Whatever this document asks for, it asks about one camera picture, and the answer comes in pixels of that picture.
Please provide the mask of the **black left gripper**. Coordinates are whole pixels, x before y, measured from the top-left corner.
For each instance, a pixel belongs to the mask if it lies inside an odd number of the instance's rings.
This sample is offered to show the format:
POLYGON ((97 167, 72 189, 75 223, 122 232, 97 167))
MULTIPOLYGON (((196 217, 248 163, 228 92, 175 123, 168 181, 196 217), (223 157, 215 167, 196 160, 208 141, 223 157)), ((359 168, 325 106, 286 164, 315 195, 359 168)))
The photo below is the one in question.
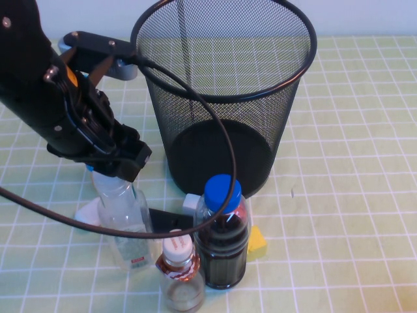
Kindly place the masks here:
POLYGON ((81 73, 47 74, 47 150, 107 177, 134 182, 152 151, 136 130, 120 124, 108 97, 81 73))

